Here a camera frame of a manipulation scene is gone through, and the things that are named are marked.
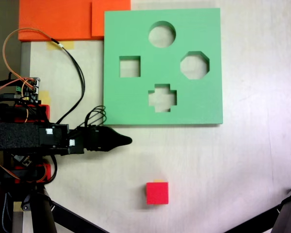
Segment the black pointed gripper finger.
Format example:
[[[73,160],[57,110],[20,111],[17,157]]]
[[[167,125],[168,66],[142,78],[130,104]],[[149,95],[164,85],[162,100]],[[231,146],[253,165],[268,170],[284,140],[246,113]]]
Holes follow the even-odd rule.
[[[114,148],[131,143],[132,138],[119,134],[110,127],[103,127],[103,151],[111,151]]]

